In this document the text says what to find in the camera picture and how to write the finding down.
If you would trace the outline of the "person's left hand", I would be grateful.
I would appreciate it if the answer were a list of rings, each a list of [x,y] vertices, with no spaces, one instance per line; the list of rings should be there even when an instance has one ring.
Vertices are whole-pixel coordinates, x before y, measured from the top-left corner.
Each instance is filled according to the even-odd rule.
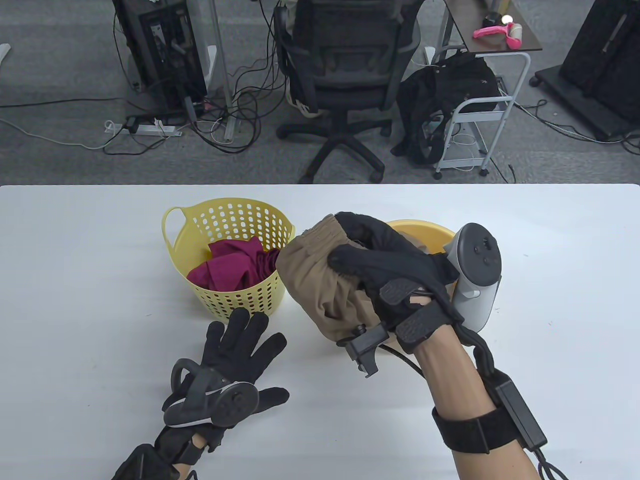
[[[285,388],[256,387],[287,345],[282,333],[261,340],[268,325],[265,313],[236,308],[227,324],[210,323],[200,362],[176,361],[162,405],[165,426],[154,444],[164,461],[194,466],[203,450],[221,444],[226,430],[289,400]]]

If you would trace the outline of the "person's right hand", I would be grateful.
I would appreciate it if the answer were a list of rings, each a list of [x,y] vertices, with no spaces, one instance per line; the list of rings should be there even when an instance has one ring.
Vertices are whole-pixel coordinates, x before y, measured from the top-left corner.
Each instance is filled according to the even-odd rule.
[[[447,286],[459,274],[443,253],[427,254],[386,222],[363,214],[334,215],[349,244],[327,256],[337,274],[353,277],[370,298],[382,325],[407,354],[439,327],[461,323]]]

